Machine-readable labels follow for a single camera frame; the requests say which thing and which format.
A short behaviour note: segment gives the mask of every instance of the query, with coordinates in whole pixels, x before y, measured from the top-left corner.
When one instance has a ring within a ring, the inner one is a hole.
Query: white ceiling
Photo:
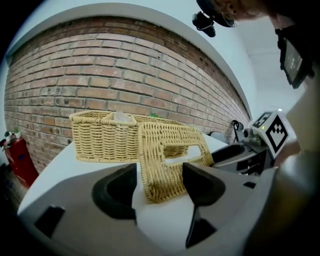
[[[259,112],[283,109],[287,112],[304,93],[303,85],[293,89],[280,69],[278,36],[269,18],[242,21],[236,28],[252,62],[257,84]]]

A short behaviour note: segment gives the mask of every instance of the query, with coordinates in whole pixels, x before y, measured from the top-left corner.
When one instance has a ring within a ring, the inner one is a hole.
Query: white wall
[[[25,21],[8,53],[57,23],[96,15],[146,20],[176,32],[199,47],[227,75],[249,115],[256,117],[256,82],[251,61],[237,31],[215,25],[215,38],[200,33],[192,15],[200,11],[195,0],[46,0]]]
[[[293,89],[280,69],[278,36],[268,17],[241,22],[237,27],[251,60],[257,87],[257,112],[290,110],[305,91]]]
[[[5,122],[5,88],[6,88],[6,80],[7,73],[9,67],[7,65],[7,61],[5,59],[2,60],[0,64],[0,140],[4,138],[6,132],[6,122]],[[5,153],[0,148],[0,166],[6,163],[8,164],[7,157]]]

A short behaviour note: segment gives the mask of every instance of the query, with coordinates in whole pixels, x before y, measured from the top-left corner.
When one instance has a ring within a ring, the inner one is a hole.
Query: green object
[[[157,115],[156,113],[151,113],[151,114],[150,114],[150,117],[153,117],[153,118],[162,118],[161,116]]]

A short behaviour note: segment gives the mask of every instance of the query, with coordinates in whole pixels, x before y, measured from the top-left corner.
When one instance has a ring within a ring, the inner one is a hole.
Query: black plastic part
[[[62,207],[51,205],[37,219],[34,225],[47,237],[51,238],[64,213],[65,209]]]
[[[196,207],[212,205],[226,191],[226,185],[221,179],[187,162],[182,165],[182,179]]]
[[[237,121],[237,120],[233,120],[232,125],[233,125],[233,128],[237,131],[242,131],[245,128],[244,124],[242,122]]]
[[[197,208],[194,209],[189,234],[185,241],[185,247],[190,248],[211,236],[217,229],[206,219],[201,218]]]
[[[214,21],[206,17],[201,11],[193,15],[192,23],[197,30],[206,33],[208,37],[214,38],[216,36]]]
[[[114,219],[135,220],[132,196],[137,186],[137,164],[119,169],[100,179],[92,189],[95,205]]]
[[[235,21],[231,19],[225,19],[221,11],[216,11],[215,7],[211,3],[210,0],[196,0],[198,6],[201,8],[201,10],[211,17],[216,23],[220,24],[221,26],[231,28],[234,26]]]
[[[297,89],[305,80],[307,75],[314,75],[314,71],[312,69],[313,62],[308,52],[309,47],[304,40],[301,40],[301,31],[297,25],[292,25],[284,29],[276,29],[275,33],[278,35],[278,48],[281,51],[280,68],[285,72],[289,84],[294,89]],[[295,49],[294,52],[287,52],[288,42],[292,44]],[[285,65],[287,54],[288,56],[295,54],[301,57],[301,63],[299,64],[299,69],[294,78],[289,74],[290,67]]]
[[[243,185],[250,188],[250,189],[254,189],[257,184],[253,183],[251,181],[248,181],[248,182],[244,183]]]
[[[224,160],[227,160],[229,158],[233,158],[235,156],[238,156],[245,152],[245,148],[243,145],[240,144],[234,144],[234,145],[229,145],[227,147],[224,147],[220,150],[217,150],[213,152],[212,158],[215,164],[222,162]]]
[[[267,155],[267,150],[264,150],[249,159],[239,161],[236,164],[236,170],[240,173],[249,174],[249,175],[253,173],[261,174],[265,169],[266,155]]]

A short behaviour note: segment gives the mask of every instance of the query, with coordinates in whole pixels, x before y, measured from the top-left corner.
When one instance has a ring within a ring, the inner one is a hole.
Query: red brick
[[[59,108],[54,106],[43,106],[40,108],[39,113],[44,116],[59,116]]]
[[[88,55],[90,48],[74,49],[72,56]]]
[[[113,40],[104,40],[101,47],[120,48],[121,47],[121,42],[113,41]]]
[[[43,98],[42,104],[44,106],[53,106],[55,104],[55,98],[53,98],[53,97],[45,97],[45,98]]]
[[[53,117],[44,117],[44,123],[49,126],[55,125],[55,119]]]
[[[72,130],[71,129],[61,129],[62,136],[72,138]]]
[[[131,71],[131,70],[125,70],[123,72],[123,78],[127,79],[127,80],[131,80],[131,81],[135,81],[135,82],[141,82],[144,79],[144,75],[139,73],[139,72],[135,72],[135,71]]]
[[[72,48],[82,48],[82,47],[100,47],[102,40],[85,40],[73,42],[70,45],[70,49]]]
[[[105,100],[87,99],[85,107],[92,110],[104,110],[106,109]]]
[[[150,114],[150,108],[145,106],[129,103],[118,103],[115,101],[109,101],[107,105],[107,109],[110,111],[122,111],[125,113],[139,114],[144,116],[149,116]]]
[[[145,78],[145,83],[151,86],[155,86],[167,91],[171,91],[173,93],[179,94],[180,93],[180,88],[172,83],[163,81],[159,78],[152,77],[152,76],[147,76]]]
[[[151,35],[151,36],[158,36],[158,32],[154,27],[151,28],[147,28],[147,27],[140,27],[139,31],[147,34],[147,35]]]
[[[198,71],[198,66],[196,64],[194,64],[192,61],[186,59],[185,64],[187,64],[193,70]]]
[[[42,63],[42,64],[39,64],[39,65],[36,65],[34,67],[34,72],[38,72],[38,71],[42,71],[42,70],[47,70],[49,69],[51,66],[51,61],[48,61],[48,62],[45,62],[45,63]]]
[[[87,66],[82,69],[81,73],[87,75],[120,78],[122,70],[113,67]]]
[[[85,100],[81,98],[57,97],[55,98],[55,105],[71,108],[84,108]]]
[[[33,81],[30,85],[30,88],[39,88],[39,87],[45,87],[46,86],[46,79],[42,79],[42,80],[36,80]]]
[[[164,91],[164,90],[158,90],[156,89],[154,92],[154,97],[166,100],[166,101],[171,101],[172,94],[170,92]]]
[[[82,40],[93,40],[95,39],[97,36],[97,34],[92,33],[92,34],[79,34],[79,35],[74,35],[69,37],[70,42],[74,42],[74,41],[82,41]]]
[[[39,128],[40,128],[39,130],[41,132],[43,132],[43,133],[55,134],[55,128],[54,127],[41,125]]]
[[[58,68],[63,65],[63,59],[54,59],[51,61],[51,68]]]
[[[39,63],[47,62],[50,58],[50,55],[42,56],[39,60]]]
[[[68,49],[69,45],[70,45],[70,43],[60,44],[60,45],[58,46],[58,49],[57,49],[57,50],[58,50],[58,51],[66,50],[66,49]]]
[[[95,60],[95,57],[92,57],[92,56],[69,57],[63,60],[63,65],[64,66],[92,65],[94,63],[94,60]]]
[[[190,112],[191,116],[197,117],[197,118],[202,118],[202,119],[207,119],[208,118],[208,114],[203,113],[201,111],[195,110],[195,109],[191,109]]]
[[[76,96],[77,87],[63,87],[61,90],[62,96]]]
[[[58,78],[50,77],[50,78],[47,78],[45,85],[46,86],[55,86],[57,84],[57,82],[58,82]]]
[[[50,56],[50,59],[55,60],[55,59],[70,57],[72,56],[73,51],[74,50],[62,50],[62,51],[55,52]]]
[[[60,116],[64,118],[68,118],[73,113],[75,113],[75,110],[73,108],[67,108],[67,107],[60,108]]]
[[[170,112],[168,115],[169,119],[176,120],[183,123],[193,123],[194,118],[188,115],[178,114],[178,113],[172,113]]]
[[[190,115],[190,108],[189,107],[185,107],[185,106],[178,106],[178,112],[182,113],[182,114],[186,114],[186,115]]]
[[[165,70],[170,73],[173,73],[178,77],[182,77],[184,75],[184,72],[181,71],[180,69],[178,69],[178,68],[176,68],[176,67],[174,67],[174,66],[172,66],[162,60],[159,60],[159,59],[155,59],[155,58],[151,59],[150,65],[157,67],[161,70]]]
[[[95,87],[108,88],[110,86],[110,80],[104,77],[93,76],[91,77],[90,85]]]
[[[209,80],[205,79],[204,77],[202,77],[202,83],[205,84],[206,86],[210,86]]]
[[[192,99],[194,94],[191,91],[182,88],[181,89],[181,95]]]
[[[128,58],[129,52],[121,49],[111,49],[111,48],[91,48],[89,50],[89,55],[95,56],[109,56],[116,58]]]
[[[150,57],[135,52],[131,52],[130,59],[145,64],[148,64],[150,61]]]
[[[145,64],[141,64],[132,60],[126,60],[126,59],[118,59],[116,61],[116,66],[117,67],[121,67],[121,68],[125,68],[128,70],[135,70],[135,71],[139,71],[141,73],[147,74],[147,75],[151,75],[151,76],[157,76],[158,74],[158,70],[150,67],[148,65]]]
[[[119,92],[119,100],[123,102],[131,102],[131,103],[139,103],[140,102],[140,96],[134,93]]]
[[[197,110],[200,110],[201,112],[205,112],[206,111],[206,106],[198,103]]]
[[[214,94],[213,96],[209,95],[208,96],[208,100],[216,105],[219,105],[219,101],[218,101],[218,95]]]
[[[171,64],[171,65],[173,65],[174,67],[177,67],[178,66],[178,61],[177,60],[175,60],[174,58],[172,58],[172,57],[170,57],[170,56],[168,56],[168,55],[163,55],[163,58],[162,58],[162,60],[164,61],[164,62],[166,62],[166,63],[169,63],[169,64]]]
[[[195,77],[196,79],[200,80],[202,79],[201,74],[199,74],[197,71],[193,70],[192,68],[190,68],[189,66],[187,66],[184,63],[179,63],[178,64],[179,69],[185,71],[187,74]]]
[[[184,79],[189,81],[191,84],[194,84],[194,85],[197,83],[196,79],[193,76],[191,76],[191,75],[189,75],[187,73],[184,73]]]
[[[150,49],[147,47],[143,47],[143,46],[139,46],[136,44],[124,42],[121,48],[128,50],[130,52],[136,52],[136,53],[140,53],[140,54],[151,56],[151,57],[158,58],[158,59],[161,58],[161,53],[157,52],[156,50],[153,50],[153,49]]]
[[[99,66],[113,67],[113,65],[115,64],[115,61],[116,60],[114,58],[96,57],[94,64]]]
[[[55,125],[58,127],[71,128],[71,122],[68,118],[56,117],[55,118]]]
[[[154,108],[169,110],[169,111],[177,111],[177,105],[169,103],[167,101],[156,99],[156,98],[149,98],[149,97],[143,97],[142,98],[142,104],[151,106]]]
[[[168,49],[167,47],[164,47],[162,45],[159,45],[159,44],[156,44],[154,46],[154,49],[156,49],[157,51],[161,52],[161,53],[164,53],[166,55],[169,55],[170,57],[182,62],[182,63],[185,63],[186,62],[186,58],[182,57],[181,55],[179,55],[178,53]]]
[[[126,28],[126,29],[130,26],[129,24],[120,23],[120,22],[106,22],[104,25],[106,27],[116,27],[116,28]]]
[[[76,75],[80,74],[81,67],[79,66],[68,66],[65,70],[66,75]]]
[[[117,99],[118,92],[110,89],[100,88],[80,88],[77,91],[78,97],[101,98],[101,99]]]
[[[207,120],[203,120],[202,125],[203,125],[203,126],[210,127],[210,128],[213,128],[213,127],[214,127],[214,123],[213,123],[213,122],[210,122],[210,121],[207,121]]]
[[[198,102],[198,103],[204,104],[204,105],[206,105],[207,107],[210,106],[210,102],[209,102],[208,100],[200,97],[199,95],[194,94],[194,95],[193,95],[193,100],[195,100],[195,101]]]
[[[14,101],[15,105],[22,105],[22,102],[20,99],[16,99]],[[42,97],[37,97],[37,98],[31,98],[30,99],[30,105],[43,105],[43,98]]]
[[[144,39],[141,39],[141,38],[136,38],[135,39],[135,43],[137,45],[145,46],[145,47],[148,47],[148,48],[153,48],[155,46],[154,42],[151,42],[151,41],[148,41],[148,40],[144,40]]]
[[[176,76],[174,74],[168,73],[166,71],[159,71],[159,78],[169,81],[171,83],[176,82]]]
[[[206,91],[204,90],[200,90],[200,96],[204,97],[206,100],[208,99],[209,95]]]
[[[199,125],[199,126],[202,125],[202,122],[203,122],[203,121],[204,121],[203,119],[200,119],[200,118],[197,118],[197,117],[195,117],[195,118],[193,119],[193,123],[194,123],[195,125]]]
[[[48,69],[44,72],[43,77],[48,78],[48,77],[59,77],[63,76],[65,73],[66,68],[65,67],[58,67],[58,68],[53,68],[53,69]]]
[[[64,76],[58,80],[58,86],[87,86],[89,83],[89,77],[85,76]]]
[[[155,89],[139,84],[136,82],[131,82],[131,81],[125,81],[125,80],[119,80],[119,79],[114,79],[111,82],[111,87],[114,89],[120,89],[120,90],[125,90],[125,91],[130,91],[130,92],[135,92],[135,93],[140,93],[140,94],[145,94],[145,95],[154,95]]]
[[[213,115],[210,115],[210,114],[208,115],[208,120],[209,121],[213,121],[214,119],[215,119],[215,117]]]
[[[193,108],[193,109],[196,109],[197,108],[197,103],[188,99],[188,98],[185,98],[185,97],[182,97],[182,96],[179,96],[179,95],[173,95],[172,96],[172,102],[174,103],[178,103],[180,105],[184,105],[184,106],[187,106],[187,107],[190,107],[190,108]]]
[[[227,101],[225,99],[223,99],[221,96],[218,97],[219,98],[219,101],[223,104],[223,105],[226,105],[227,104]]]
[[[135,38],[132,36],[124,35],[124,34],[111,34],[111,33],[101,33],[98,34],[96,39],[108,39],[108,40],[117,40],[133,43]]]

